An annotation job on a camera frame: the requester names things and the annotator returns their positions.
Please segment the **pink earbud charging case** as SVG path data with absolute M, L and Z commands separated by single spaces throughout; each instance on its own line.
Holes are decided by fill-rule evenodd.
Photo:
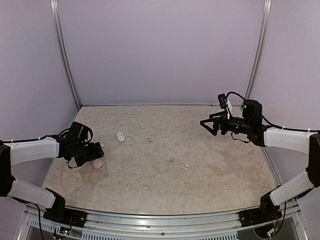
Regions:
M 101 160 L 94 160 L 93 162 L 92 162 L 92 168 L 94 169 L 94 170 L 99 170 L 99 169 L 101 169 L 102 167 L 103 167 L 103 162 L 101 161 Z

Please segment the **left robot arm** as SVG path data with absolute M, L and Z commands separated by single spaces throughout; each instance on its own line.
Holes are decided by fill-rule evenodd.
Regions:
M 70 211 L 64 207 L 65 200 L 59 194 L 17 180 L 12 167 L 37 160 L 65 159 L 74 160 L 77 167 L 104 156 L 99 142 L 93 142 L 93 131 L 88 126 L 74 121 L 71 126 L 59 134 L 23 140 L 2 140 L 0 142 L 0 195 L 27 203 L 33 203 L 46 209 L 57 221 L 63 223 L 70 218 Z

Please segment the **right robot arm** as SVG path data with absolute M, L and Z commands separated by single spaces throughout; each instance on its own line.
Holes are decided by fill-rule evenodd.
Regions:
M 265 194 L 260 199 L 260 207 L 256 210 L 256 218 L 266 222 L 280 205 L 286 201 L 302 196 L 320 186 L 320 134 L 311 130 L 287 129 L 270 123 L 264 125 L 262 105 L 252 99 L 243 101 L 241 117 L 231 114 L 230 101 L 223 94 L 219 95 L 221 112 L 209 115 L 201 120 L 200 125 L 213 136 L 246 135 L 246 143 L 259 147 L 280 148 L 300 152 L 308 156 L 306 169 L 280 187 Z

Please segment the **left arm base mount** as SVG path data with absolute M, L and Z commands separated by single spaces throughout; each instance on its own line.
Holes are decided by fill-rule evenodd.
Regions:
M 43 214 L 43 218 L 71 227 L 83 228 L 87 220 L 87 215 L 88 213 L 85 211 L 70 208 L 63 208 L 58 210 L 46 209 Z

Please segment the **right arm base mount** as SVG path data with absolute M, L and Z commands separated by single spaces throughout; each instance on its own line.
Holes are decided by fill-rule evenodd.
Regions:
M 239 212 L 240 223 L 242 227 L 249 227 L 274 221 L 282 218 L 282 212 L 279 208 L 271 211 L 263 211 L 260 207 L 246 209 Z

